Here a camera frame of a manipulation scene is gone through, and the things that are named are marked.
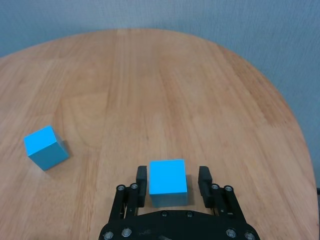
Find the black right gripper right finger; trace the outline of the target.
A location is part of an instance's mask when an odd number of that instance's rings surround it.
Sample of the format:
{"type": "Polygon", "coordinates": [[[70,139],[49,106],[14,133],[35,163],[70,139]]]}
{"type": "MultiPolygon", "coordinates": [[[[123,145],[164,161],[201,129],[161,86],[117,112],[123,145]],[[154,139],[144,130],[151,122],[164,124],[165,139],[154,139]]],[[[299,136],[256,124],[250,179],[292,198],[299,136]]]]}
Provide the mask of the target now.
{"type": "Polygon", "coordinates": [[[213,182],[207,166],[200,166],[198,186],[204,205],[214,216],[225,217],[246,223],[246,219],[237,200],[234,188],[230,185],[220,187],[213,182]]]}

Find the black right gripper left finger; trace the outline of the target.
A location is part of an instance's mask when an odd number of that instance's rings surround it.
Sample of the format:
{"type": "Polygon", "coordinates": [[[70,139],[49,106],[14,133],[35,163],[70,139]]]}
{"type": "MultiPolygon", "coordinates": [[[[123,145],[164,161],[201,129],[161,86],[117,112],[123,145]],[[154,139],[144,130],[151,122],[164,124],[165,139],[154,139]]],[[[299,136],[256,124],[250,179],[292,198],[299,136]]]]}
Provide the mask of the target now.
{"type": "Polygon", "coordinates": [[[109,221],[123,220],[138,215],[139,208],[145,206],[147,193],[147,166],[137,168],[135,182],[130,186],[120,184],[116,187],[109,221]]]}

